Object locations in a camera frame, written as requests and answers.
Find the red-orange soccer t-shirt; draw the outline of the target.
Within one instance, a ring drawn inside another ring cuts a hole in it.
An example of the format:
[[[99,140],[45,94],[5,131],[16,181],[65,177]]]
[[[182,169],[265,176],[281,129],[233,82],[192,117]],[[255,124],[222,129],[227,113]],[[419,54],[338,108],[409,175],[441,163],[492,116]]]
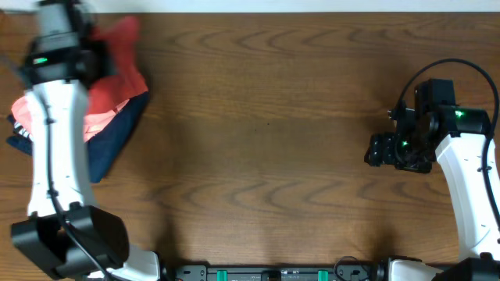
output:
[[[148,91],[136,64],[139,28],[136,16],[125,16],[107,30],[101,31],[97,27],[93,30],[91,40],[105,44],[116,74],[105,76],[91,85],[88,115],[110,112],[124,101]]]

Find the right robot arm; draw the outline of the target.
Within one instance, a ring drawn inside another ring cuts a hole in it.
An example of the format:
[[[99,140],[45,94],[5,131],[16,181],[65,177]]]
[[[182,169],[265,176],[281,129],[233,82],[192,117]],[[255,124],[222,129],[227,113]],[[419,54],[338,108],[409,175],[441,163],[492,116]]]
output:
[[[374,134],[365,155],[371,166],[445,175],[459,233],[459,261],[447,269],[393,258],[386,280],[497,280],[499,278],[499,174],[491,123],[484,110],[439,106],[405,110],[394,133]]]

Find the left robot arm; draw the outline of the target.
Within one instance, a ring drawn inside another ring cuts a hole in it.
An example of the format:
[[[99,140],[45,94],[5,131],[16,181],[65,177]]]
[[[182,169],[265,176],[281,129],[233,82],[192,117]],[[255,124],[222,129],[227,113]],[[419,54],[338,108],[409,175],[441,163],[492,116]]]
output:
[[[23,68],[33,130],[33,185],[13,245],[54,280],[158,280],[157,254],[130,244],[123,220],[98,206],[84,143],[90,89],[121,74],[104,41],[39,37]]]

